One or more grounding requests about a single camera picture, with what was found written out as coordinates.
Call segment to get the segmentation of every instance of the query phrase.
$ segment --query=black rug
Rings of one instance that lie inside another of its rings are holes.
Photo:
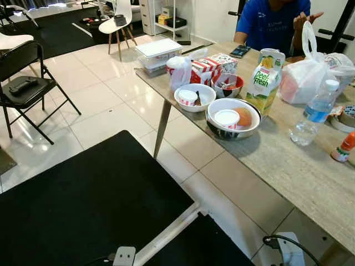
[[[32,35],[43,46],[44,57],[51,58],[96,45],[92,37],[72,25],[72,23],[75,23],[90,31],[88,26],[80,24],[79,21],[83,18],[96,17],[96,10],[97,7],[84,8],[37,18],[36,22],[40,26],[39,29],[36,29],[30,21],[22,21],[16,23],[18,27],[16,31],[13,31],[13,27],[7,26],[0,28],[0,32],[7,35]],[[135,37],[144,34],[141,22],[135,23],[132,34]]]
[[[139,251],[192,203],[122,131],[0,194],[0,265],[80,266],[121,245]]]
[[[254,266],[210,216],[199,217],[145,266]]]

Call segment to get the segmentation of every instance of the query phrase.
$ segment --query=white plastic bag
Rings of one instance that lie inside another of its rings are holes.
[[[191,79],[191,60],[197,60],[207,55],[207,48],[192,52],[188,57],[173,57],[166,62],[170,75],[169,87],[172,91],[189,84]]]
[[[312,51],[309,49],[308,42],[311,43]],[[326,79],[339,81],[341,77],[355,75],[353,65],[340,63],[337,67],[332,68],[326,60],[326,57],[332,54],[324,55],[317,52],[316,36],[308,21],[303,25],[302,48],[306,55],[305,60],[286,65],[283,68],[280,94],[284,101],[290,104],[308,103]]]

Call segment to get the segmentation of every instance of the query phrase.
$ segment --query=condiment bottle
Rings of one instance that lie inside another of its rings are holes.
[[[343,141],[340,147],[332,151],[331,156],[339,162],[346,162],[349,159],[350,150],[355,147],[355,131],[351,132]]]

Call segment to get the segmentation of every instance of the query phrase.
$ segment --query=white tile floor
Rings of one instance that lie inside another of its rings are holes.
[[[146,43],[155,39],[145,35],[136,40]],[[78,116],[66,103],[43,125],[44,132],[55,142],[53,146],[23,119],[12,126],[14,138],[10,140],[0,111],[0,145],[18,162],[0,177],[0,193],[121,130],[128,130],[153,153],[163,99],[134,74],[133,68],[139,66],[134,46],[128,49],[124,45],[122,63],[115,47],[107,55],[107,45],[46,60],[49,70],[83,113]],[[50,112],[63,97],[59,90],[53,90],[45,100]],[[38,105],[29,116],[39,122],[44,113]],[[158,162],[209,211],[249,258],[262,247],[262,237],[273,232],[292,209],[174,108]],[[278,214],[271,216],[268,211]]]

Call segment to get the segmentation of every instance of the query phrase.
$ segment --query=white cup lid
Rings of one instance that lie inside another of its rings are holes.
[[[215,120],[221,125],[233,125],[239,122],[239,114],[231,109],[220,110],[215,114]]]
[[[196,101],[197,93],[191,90],[180,90],[179,97],[185,101]]]

